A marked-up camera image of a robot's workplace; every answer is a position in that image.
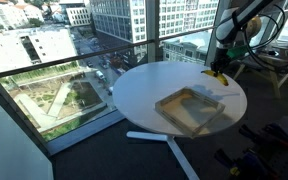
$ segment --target car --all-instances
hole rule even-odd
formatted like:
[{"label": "car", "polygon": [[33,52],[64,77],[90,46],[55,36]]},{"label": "car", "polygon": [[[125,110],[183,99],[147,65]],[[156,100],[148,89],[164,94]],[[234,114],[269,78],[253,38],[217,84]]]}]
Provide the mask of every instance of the car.
[{"label": "car", "polygon": [[94,65],[93,65],[92,62],[87,62],[87,66],[88,66],[88,67],[94,67]]},{"label": "car", "polygon": [[109,87],[107,89],[107,91],[108,91],[108,95],[112,95],[113,94],[113,86]]},{"label": "car", "polygon": [[104,69],[107,69],[107,68],[108,68],[108,64],[107,64],[107,63],[100,62],[99,64],[100,64],[100,66],[101,66],[102,68],[104,68]]},{"label": "car", "polygon": [[95,72],[95,77],[97,77],[99,80],[105,79],[104,74],[101,71],[96,71]]}]

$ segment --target yellow object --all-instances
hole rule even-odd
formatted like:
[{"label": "yellow object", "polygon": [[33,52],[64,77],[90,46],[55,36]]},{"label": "yellow object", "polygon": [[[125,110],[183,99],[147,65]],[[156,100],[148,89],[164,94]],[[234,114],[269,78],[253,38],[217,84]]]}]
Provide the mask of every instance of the yellow object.
[{"label": "yellow object", "polygon": [[231,173],[232,175],[234,175],[234,176],[238,176],[238,175],[240,174],[240,171],[238,170],[237,167],[232,167],[232,168],[230,169],[230,173]]},{"label": "yellow object", "polygon": [[205,71],[202,71],[202,73],[205,73],[209,76],[212,76],[212,77],[215,77],[217,80],[220,81],[220,83],[222,83],[224,86],[228,86],[228,81],[226,79],[226,77],[221,74],[221,73],[215,73],[214,71],[212,70],[205,70]]}]

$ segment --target wooden tray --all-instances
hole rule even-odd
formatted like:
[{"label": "wooden tray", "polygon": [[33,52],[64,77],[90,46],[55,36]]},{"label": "wooden tray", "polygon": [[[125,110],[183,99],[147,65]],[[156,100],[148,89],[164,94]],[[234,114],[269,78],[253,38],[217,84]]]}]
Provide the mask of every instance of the wooden tray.
[{"label": "wooden tray", "polygon": [[224,108],[224,104],[188,87],[155,103],[156,111],[190,138],[195,138]]}]

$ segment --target table top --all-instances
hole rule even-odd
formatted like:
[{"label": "table top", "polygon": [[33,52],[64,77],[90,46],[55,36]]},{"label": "table top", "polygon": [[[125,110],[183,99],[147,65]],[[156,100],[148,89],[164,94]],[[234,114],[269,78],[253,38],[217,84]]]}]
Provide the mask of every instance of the table top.
[{"label": "table top", "polygon": [[135,67],[124,73],[114,84],[116,108],[132,123],[155,133],[184,136],[155,110],[155,103],[168,95],[190,87],[225,104],[223,113],[199,135],[224,130],[244,115],[247,99],[242,88],[226,76],[229,86],[201,71],[206,66],[187,62],[154,62]]}]

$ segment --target table leg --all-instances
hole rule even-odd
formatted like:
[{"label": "table leg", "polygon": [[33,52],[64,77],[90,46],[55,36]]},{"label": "table leg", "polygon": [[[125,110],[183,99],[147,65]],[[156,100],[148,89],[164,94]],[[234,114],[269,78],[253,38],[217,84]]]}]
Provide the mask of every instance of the table leg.
[{"label": "table leg", "polygon": [[178,147],[176,142],[174,141],[173,136],[164,135],[164,134],[154,134],[154,133],[142,133],[142,132],[134,132],[129,131],[126,134],[129,138],[137,138],[137,139],[146,139],[146,140],[153,140],[153,141],[164,141],[167,142],[169,147],[171,148],[173,154],[175,155],[176,159],[182,166],[184,172],[186,173],[187,177],[190,180],[199,180],[199,177],[195,173],[194,169],[190,165],[190,163],[187,161],[185,155],[181,151],[181,149]]}]

